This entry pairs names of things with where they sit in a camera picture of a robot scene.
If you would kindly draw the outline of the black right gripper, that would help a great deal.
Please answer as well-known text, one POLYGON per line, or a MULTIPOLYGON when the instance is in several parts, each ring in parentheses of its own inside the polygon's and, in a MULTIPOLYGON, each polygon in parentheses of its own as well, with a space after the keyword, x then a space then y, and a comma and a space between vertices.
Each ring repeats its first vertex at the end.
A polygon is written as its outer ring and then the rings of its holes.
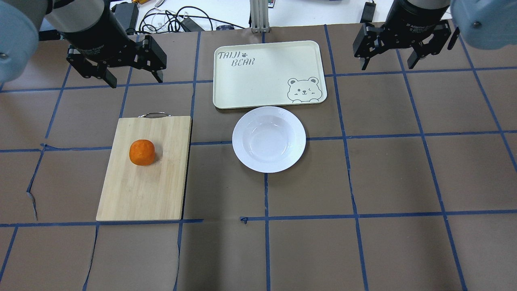
POLYGON ((413 48, 407 60, 409 70, 427 55, 439 54, 444 46, 452 50, 460 30, 452 31, 442 19, 450 4, 450 0, 394 0, 382 26, 361 23, 353 42, 361 70, 367 69, 372 57, 391 49, 413 48))

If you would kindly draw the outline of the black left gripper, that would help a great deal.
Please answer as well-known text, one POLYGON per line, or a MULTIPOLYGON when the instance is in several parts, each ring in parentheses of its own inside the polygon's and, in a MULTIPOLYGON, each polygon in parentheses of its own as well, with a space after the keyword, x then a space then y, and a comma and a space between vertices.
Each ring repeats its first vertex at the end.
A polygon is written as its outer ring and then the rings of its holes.
POLYGON ((66 32, 70 42, 66 60, 83 78, 97 78, 117 88, 117 78, 110 67, 133 67, 151 72, 163 83, 167 55, 151 35, 135 42, 130 39, 109 8, 92 27, 80 32, 66 32))

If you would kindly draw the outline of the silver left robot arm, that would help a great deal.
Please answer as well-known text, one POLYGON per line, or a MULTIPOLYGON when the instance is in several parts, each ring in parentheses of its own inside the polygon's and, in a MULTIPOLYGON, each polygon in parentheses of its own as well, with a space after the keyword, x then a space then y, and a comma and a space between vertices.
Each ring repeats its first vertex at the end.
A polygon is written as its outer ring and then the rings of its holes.
POLYGON ((150 72, 163 82, 167 56, 152 36, 130 39, 103 0, 2 0, 0 2, 0 79, 21 76, 47 21, 70 44, 66 60, 83 78, 96 78, 116 88, 111 67, 150 72))

